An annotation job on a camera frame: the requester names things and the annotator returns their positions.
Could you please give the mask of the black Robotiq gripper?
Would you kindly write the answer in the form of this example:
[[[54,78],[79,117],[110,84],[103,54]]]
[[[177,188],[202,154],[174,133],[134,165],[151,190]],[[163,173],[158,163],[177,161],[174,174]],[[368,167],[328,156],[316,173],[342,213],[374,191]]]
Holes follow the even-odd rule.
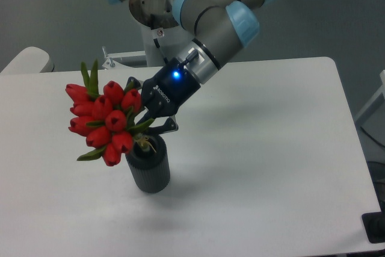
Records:
[[[140,133],[161,135],[179,129],[176,121],[179,107],[200,88],[200,83],[181,64],[178,59],[171,59],[144,83],[133,76],[128,78],[125,90],[142,88],[141,103],[147,108],[137,113]],[[162,118],[163,124],[153,125],[156,119]]]

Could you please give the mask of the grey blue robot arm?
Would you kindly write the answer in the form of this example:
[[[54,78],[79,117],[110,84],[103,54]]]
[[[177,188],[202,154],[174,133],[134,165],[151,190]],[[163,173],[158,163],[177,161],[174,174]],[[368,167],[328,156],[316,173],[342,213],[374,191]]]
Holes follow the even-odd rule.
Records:
[[[145,81],[128,82],[141,90],[141,124],[165,117],[163,125],[145,130],[160,135],[178,129],[179,107],[257,36],[253,10],[274,0],[108,0],[124,1],[141,27],[140,58],[159,67]]]

